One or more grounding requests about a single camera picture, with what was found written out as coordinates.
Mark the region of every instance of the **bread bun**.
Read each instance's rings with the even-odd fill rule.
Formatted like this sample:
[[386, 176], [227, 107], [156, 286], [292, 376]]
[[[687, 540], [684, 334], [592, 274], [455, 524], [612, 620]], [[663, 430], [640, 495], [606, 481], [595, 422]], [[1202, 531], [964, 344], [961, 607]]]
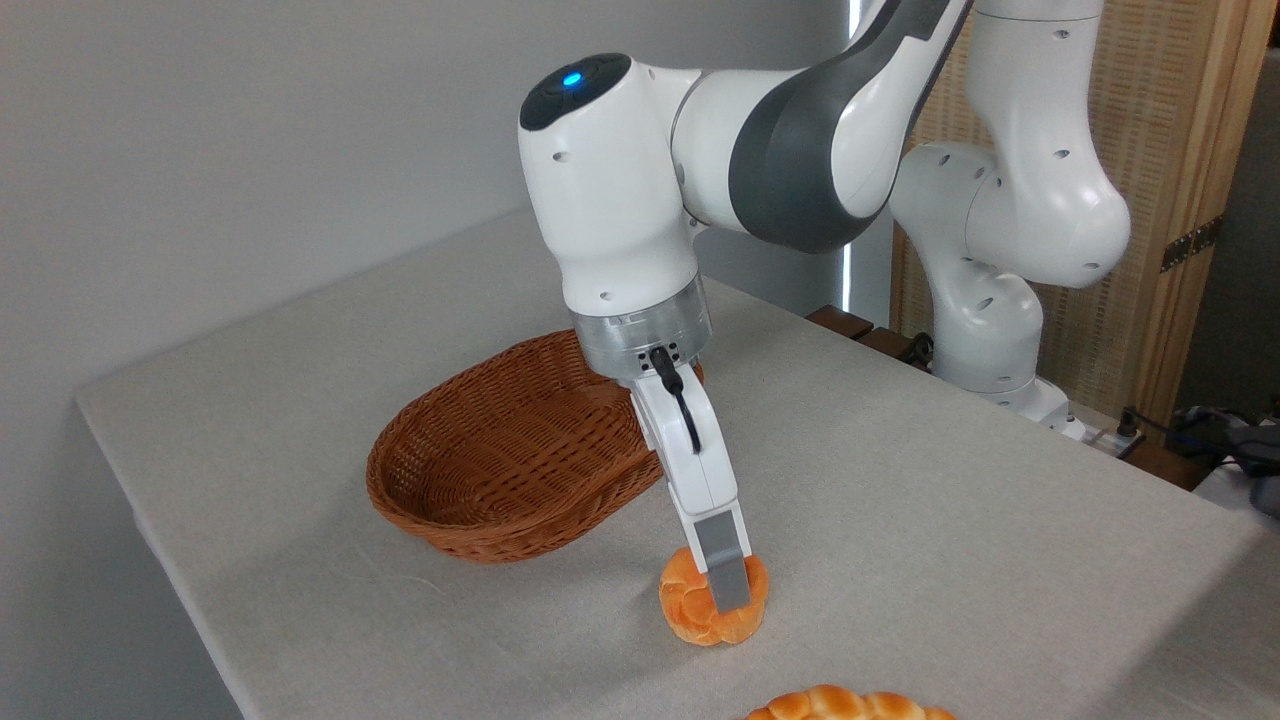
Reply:
[[682, 547], [671, 556], [658, 580], [658, 600], [667, 624], [680, 639], [712, 646], [737, 644], [751, 637], [764, 620], [764, 600], [769, 594], [769, 574], [759, 556], [746, 559], [746, 584], [751, 602], [723, 615], [716, 612], [707, 575], [698, 571], [694, 553]]
[[923, 708], [893, 693], [872, 693], [867, 697], [837, 685], [815, 685], [799, 693], [787, 693], [769, 705], [751, 711], [745, 720], [956, 720], [946, 710]]

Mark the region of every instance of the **gray tablecloth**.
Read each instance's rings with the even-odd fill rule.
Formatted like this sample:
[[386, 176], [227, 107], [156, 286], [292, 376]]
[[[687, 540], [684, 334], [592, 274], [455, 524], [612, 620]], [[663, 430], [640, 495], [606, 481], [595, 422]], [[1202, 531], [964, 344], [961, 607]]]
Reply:
[[800, 318], [708, 282], [704, 355], [763, 628], [667, 629], [682, 536], [654, 487], [550, 555], [476, 566], [370, 506], [410, 400], [567, 327], [531, 214], [78, 395], [251, 719], [741, 717], [817, 683], [961, 719], [1280, 716], [1280, 541]]

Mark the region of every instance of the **brown wicker basket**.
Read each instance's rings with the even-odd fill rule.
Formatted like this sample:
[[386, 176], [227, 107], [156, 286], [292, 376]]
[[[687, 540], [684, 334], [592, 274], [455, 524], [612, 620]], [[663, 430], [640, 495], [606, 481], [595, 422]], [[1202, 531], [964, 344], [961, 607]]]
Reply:
[[660, 475], [627, 391], [562, 331], [411, 402], [374, 443], [366, 486], [383, 516], [440, 552], [511, 562], [581, 537]]

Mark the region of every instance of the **robotic arm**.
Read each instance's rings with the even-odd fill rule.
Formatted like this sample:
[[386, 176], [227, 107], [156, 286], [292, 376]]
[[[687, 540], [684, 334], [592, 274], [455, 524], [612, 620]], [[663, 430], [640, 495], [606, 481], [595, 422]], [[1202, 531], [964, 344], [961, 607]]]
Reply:
[[705, 225], [809, 252], [879, 213], [969, 0], [887, 0], [840, 55], [795, 72], [672, 70], [593, 55], [520, 113], [534, 211], [588, 364], [631, 389], [716, 606], [750, 600], [737, 482], [691, 364], [710, 338]]
[[933, 374], [1075, 439], [1066, 395], [1036, 377], [1043, 311], [1027, 279], [1093, 284], [1129, 242], [1087, 114], [1102, 6], [978, 0], [965, 85], [996, 150], [922, 145], [890, 199], [933, 295]]

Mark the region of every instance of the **door hinge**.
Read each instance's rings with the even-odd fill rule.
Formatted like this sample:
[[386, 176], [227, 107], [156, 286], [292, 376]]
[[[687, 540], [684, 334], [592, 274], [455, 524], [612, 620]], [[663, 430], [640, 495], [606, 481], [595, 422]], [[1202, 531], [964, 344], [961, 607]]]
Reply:
[[1160, 264], [1160, 272], [1167, 273], [1190, 258], [1199, 255], [1206, 249], [1217, 245], [1217, 237], [1221, 234], [1221, 231], [1222, 215], [1219, 215], [1183, 237], [1170, 242], [1165, 246], [1165, 260]]

